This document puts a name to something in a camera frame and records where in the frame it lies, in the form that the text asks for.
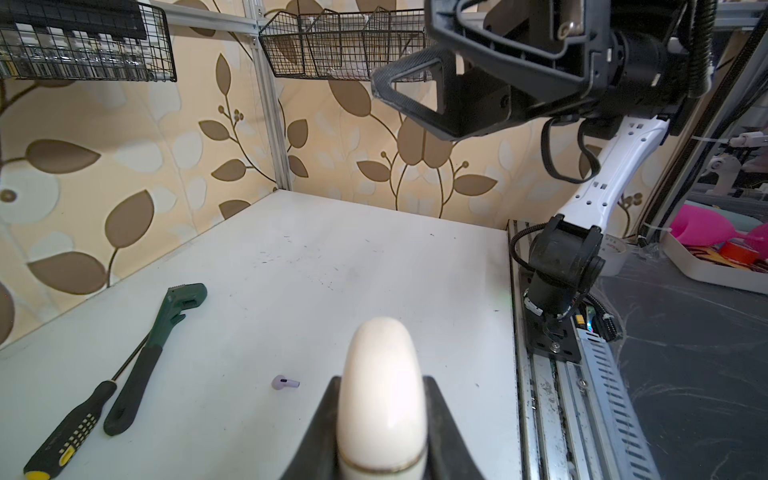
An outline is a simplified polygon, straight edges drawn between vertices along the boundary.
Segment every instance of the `white oval object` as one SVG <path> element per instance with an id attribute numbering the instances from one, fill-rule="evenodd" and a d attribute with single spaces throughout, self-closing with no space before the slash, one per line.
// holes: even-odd
<path id="1" fill-rule="evenodd" d="M 336 441 L 348 480 L 423 476 L 424 383 L 411 336 L 399 321 L 379 317 L 355 332 L 341 380 Z"/>

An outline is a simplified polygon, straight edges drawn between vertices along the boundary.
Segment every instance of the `screwdriver handle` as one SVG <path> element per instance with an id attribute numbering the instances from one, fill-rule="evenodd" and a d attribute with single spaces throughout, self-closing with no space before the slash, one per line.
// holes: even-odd
<path id="1" fill-rule="evenodd" d="M 47 480 L 61 473 L 96 426 L 104 404 L 117 388 L 115 382 L 105 380 L 98 384 L 87 400 L 72 409 L 24 466 L 25 477 L 28 480 Z"/>
<path id="2" fill-rule="evenodd" d="M 128 376 L 123 389 L 114 401 L 112 409 L 104 418 L 104 431 L 107 435 L 117 435 L 128 430 L 139 411 L 141 397 L 152 375 L 152 370 L 163 352 L 159 345 L 145 346 L 136 359 L 134 368 Z"/>

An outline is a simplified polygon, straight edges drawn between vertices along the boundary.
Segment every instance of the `wall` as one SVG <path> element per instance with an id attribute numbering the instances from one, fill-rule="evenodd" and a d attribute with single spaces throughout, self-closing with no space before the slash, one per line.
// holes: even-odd
<path id="1" fill-rule="evenodd" d="M 181 3 L 243 14 L 239 0 Z M 0 345 L 274 188 L 247 44 L 171 34 L 177 83 L 2 84 Z"/>
<path id="2" fill-rule="evenodd" d="M 267 0 L 268 12 L 296 13 L 420 8 L 393 0 Z M 421 130 L 372 99 L 370 86 L 355 81 L 277 80 L 288 124 L 294 190 L 324 197 L 504 228 L 509 219 L 546 221 L 577 187 L 547 175 L 539 141 L 544 119 L 458 144 L 431 138 L 421 157 Z M 429 84 L 399 84 L 419 100 L 434 97 Z M 551 150 L 559 171 L 579 175 L 577 125 L 555 127 Z M 589 140 L 603 146 L 605 142 Z M 641 205 L 674 149 L 669 142 L 648 159 L 614 209 L 609 233 L 631 231 Z"/>

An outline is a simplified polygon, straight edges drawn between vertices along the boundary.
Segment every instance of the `white table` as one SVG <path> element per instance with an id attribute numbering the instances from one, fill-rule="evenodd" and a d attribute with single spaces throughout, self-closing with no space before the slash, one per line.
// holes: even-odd
<path id="1" fill-rule="evenodd" d="M 271 194 L 0 350 L 0 478 L 23 478 L 165 290 L 196 282 L 208 298 L 171 333 L 134 424 L 108 437 L 100 422 L 59 478 L 279 478 L 356 327 L 381 315 L 409 329 L 484 476 L 520 478 L 507 252 L 500 230 Z M 271 389 L 278 374 L 301 386 Z"/>

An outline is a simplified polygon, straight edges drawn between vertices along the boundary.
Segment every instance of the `black wire mesh basket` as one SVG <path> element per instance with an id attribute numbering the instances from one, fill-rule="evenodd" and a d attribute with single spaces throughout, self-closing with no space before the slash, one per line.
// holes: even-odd
<path id="1" fill-rule="evenodd" d="M 0 78 L 177 80 L 162 8 L 90 3 L 1 0 Z"/>
<path id="2" fill-rule="evenodd" d="M 259 33 L 276 77 L 369 81 L 371 72 L 433 45 L 424 11 L 277 12 Z M 431 80 L 429 71 L 398 81 Z"/>

